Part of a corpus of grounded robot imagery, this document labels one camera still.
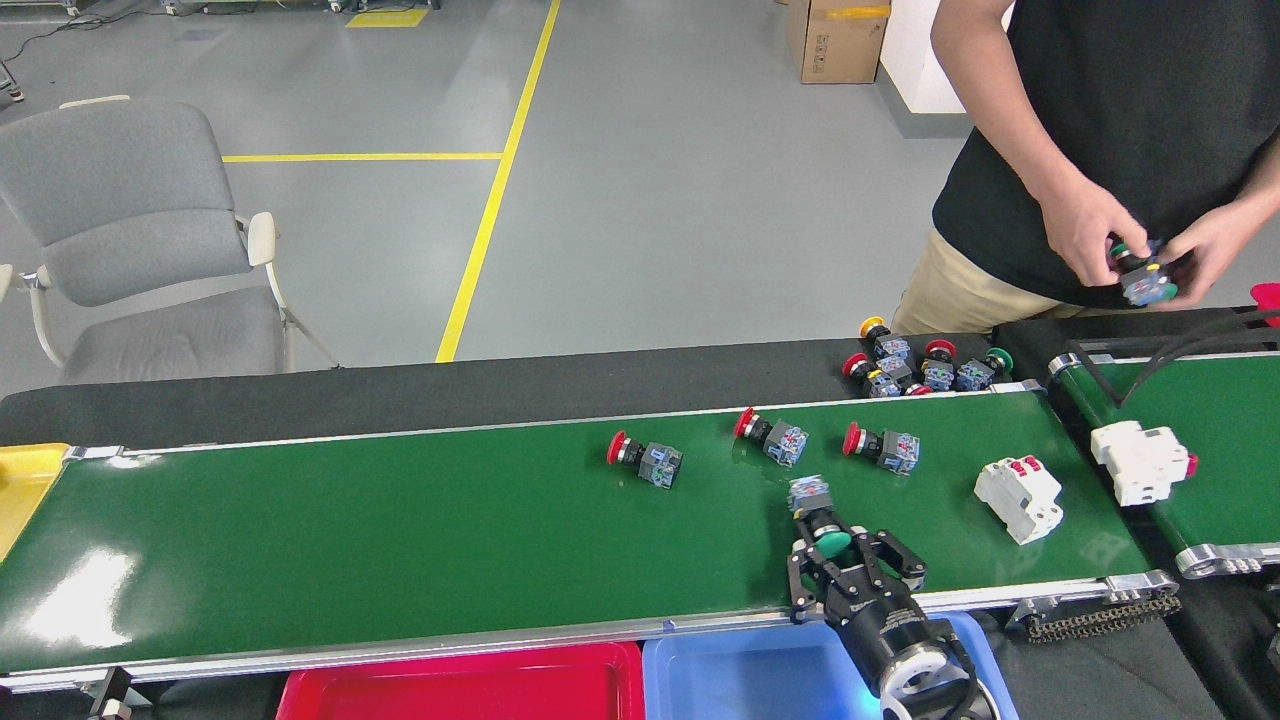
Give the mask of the person's left hand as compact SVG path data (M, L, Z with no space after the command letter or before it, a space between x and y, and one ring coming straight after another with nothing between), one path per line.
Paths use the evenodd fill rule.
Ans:
M1167 313L1198 307L1267 222L1267 214L1231 202L1206 213L1170 240L1158 259L1178 269L1174 283L1179 291L1155 309Z

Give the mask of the person's right hand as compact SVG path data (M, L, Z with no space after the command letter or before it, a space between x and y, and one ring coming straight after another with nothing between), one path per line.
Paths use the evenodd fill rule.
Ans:
M1146 229L1107 190L1083 176L1052 179L1036 199L1048 246L1084 287L1117 283L1110 260L1114 237L1137 255L1149 255Z

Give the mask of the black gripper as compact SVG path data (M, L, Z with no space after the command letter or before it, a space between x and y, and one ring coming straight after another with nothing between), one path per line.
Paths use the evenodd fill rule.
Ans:
M876 693L922 693L940 683L946 648L909 591L925 584L927 565L890 530L854 529L861 568L827 582L829 560L808 539L792 543L787 560L788 620L805 623L826 587L824 619L836 632L855 669ZM884 569L897 579L890 578Z

